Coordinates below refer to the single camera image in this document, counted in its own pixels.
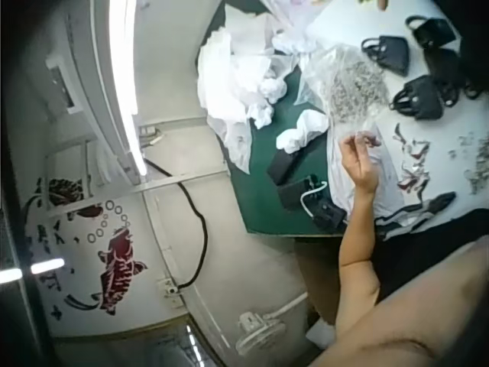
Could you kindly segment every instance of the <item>fingers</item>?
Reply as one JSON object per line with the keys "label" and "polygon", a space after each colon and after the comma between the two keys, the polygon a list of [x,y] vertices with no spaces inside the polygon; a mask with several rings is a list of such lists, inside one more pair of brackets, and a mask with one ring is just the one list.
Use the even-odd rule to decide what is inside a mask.
{"label": "fingers", "polygon": [[339,149],[343,157],[356,155],[355,136],[349,135],[339,143]]}
{"label": "fingers", "polygon": [[355,136],[355,147],[357,150],[358,160],[360,161],[362,168],[371,166],[365,138],[366,135],[362,132],[357,133]]}
{"label": "fingers", "polygon": [[381,146],[381,141],[378,140],[377,136],[375,136],[371,132],[359,132],[358,134],[362,134],[364,136],[365,143],[369,148]]}
{"label": "fingers", "polygon": [[385,10],[387,8],[389,1],[388,0],[377,0],[377,5],[380,10]]}

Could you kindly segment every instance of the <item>black cable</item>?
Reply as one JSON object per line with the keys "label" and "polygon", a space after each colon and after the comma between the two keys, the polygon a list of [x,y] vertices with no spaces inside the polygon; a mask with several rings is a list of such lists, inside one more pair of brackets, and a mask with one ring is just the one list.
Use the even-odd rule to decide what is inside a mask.
{"label": "black cable", "polygon": [[[152,161],[148,160],[147,158],[144,159],[144,161],[147,163],[148,166],[154,168],[156,171],[160,172],[161,174],[164,174],[165,176],[172,177],[173,175],[158,166],[157,164],[153,163]],[[194,275],[190,278],[189,281],[183,284],[179,284],[176,287],[180,289],[184,289],[189,287],[190,285],[193,284],[193,282],[196,281],[197,277],[200,274],[200,271],[202,270],[202,266],[204,265],[204,259],[206,258],[206,253],[207,253],[207,244],[209,242],[209,234],[207,233],[207,224],[206,224],[206,218],[201,214],[200,211],[197,210],[195,204],[193,203],[192,197],[190,196],[189,192],[181,182],[176,183],[178,187],[183,191],[183,194],[185,195],[187,201],[189,202],[190,207],[192,208],[193,213],[200,219],[200,222],[202,223],[202,232],[204,234],[204,244],[202,246],[202,253],[200,254],[200,259],[199,259],[199,264],[197,265],[196,272]]]}

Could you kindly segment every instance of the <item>fluorescent light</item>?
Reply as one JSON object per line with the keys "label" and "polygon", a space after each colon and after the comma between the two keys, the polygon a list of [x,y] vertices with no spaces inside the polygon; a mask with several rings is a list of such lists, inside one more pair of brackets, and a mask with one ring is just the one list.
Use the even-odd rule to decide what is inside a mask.
{"label": "fluorescent light", "polygon": [[135,8],[135,0],[110,0],[108,30],[115,94],[121,111],[122,124],[139,174],[146,176],[147,168],[139,148],[138,134],[132,118],[133,112],[138,111],[134,86]]}
{"label": "fluorescent light", "polygon": [[22,278],[22,270],[19,268],[0,271],[0,284],[16,281],[20,278]]}
{"label": "fluorescent light", "polygon": [[128,102],[132,115],[138,114],[138,100],[136,99],[136,83],[134,81],[134,23],[136,21],[136,0],[127,0],[125,9],[125,49],[127,67]]}
{"label": "fluorescent light", "polygon": [[62,258],[54,258],[53,260],[38,262],[31,266],[32,274],[40,274],[45,271],[58,269],[64,266],[64,260]]}
{"label": "fluorescent light", "polygon": [[197,360],[199,362],[202,361],[202,357],[200,356],[199,350],[197,349],[196,346],[193,346],[193,352],[196,354]]}

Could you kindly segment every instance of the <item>white table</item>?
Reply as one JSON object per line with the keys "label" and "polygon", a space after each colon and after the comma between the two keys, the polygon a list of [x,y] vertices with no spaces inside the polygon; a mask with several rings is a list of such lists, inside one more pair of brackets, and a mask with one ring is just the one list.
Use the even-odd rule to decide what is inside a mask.
{"label": "white table", "polygon": [[[325,44],[332,41],[360,47],[360,43],[368,37],[392,35],[405,37],[410,46],[410,71],[406,78],[389,71],[384,73],[384,80],[392,98],[403,88],[403,84],[418,76],[428,73],[423,58],[423,50],[414,40],[410,30],[404,24],[410,15],[424,15],[428,18],[446,18],[430,0],[391,0],[385,12],[377,9],[376,2],[360,5],[358,0],[332,0],[325,10],[307,28],[307,34]],[[460,37],[446,45],[447,48],[458,50]],[[489,132],[489,98],[480,96],[478,100],[467,99],[461,93],[458,103],[451,109],[445,108],[441,119],[417,122],[395,113],[379,124],[384,142],[393,160],[394,167],[400,177],[403,154],[400,143],[393,140],[393,131],[400,122],[403,135],[409,140],[431,141],[430,151],[426,157],[425,168],[431,181],[423,192],[425,199],[433,198],[440,193],[455,191],[457,198],[446,210],[429,221],[420,230],[440,225],[450,219],[460,217],[477,208],[489,208],[489,185],[478,194],[471,194],[469,182],[464,172],[474,169],[478,139]],[[474,142],[462,154],[458,137],[467,136],[472,132]],[[455,149],[457,157],[451,159],[449,151]],[[418,203],[415,193],[404,194],[406,204]]]}

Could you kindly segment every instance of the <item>wall socket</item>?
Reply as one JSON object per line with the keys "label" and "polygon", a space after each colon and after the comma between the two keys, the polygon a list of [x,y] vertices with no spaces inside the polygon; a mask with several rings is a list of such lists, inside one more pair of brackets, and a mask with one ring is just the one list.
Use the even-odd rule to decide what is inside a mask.
{"label": "wall socket", "polygon": [[156,285],[160,294],[171,302],[172,308],[185,307],[180,292],[178,291],[178,287],[175,285],[172,278],[160,279],[156,282]]}

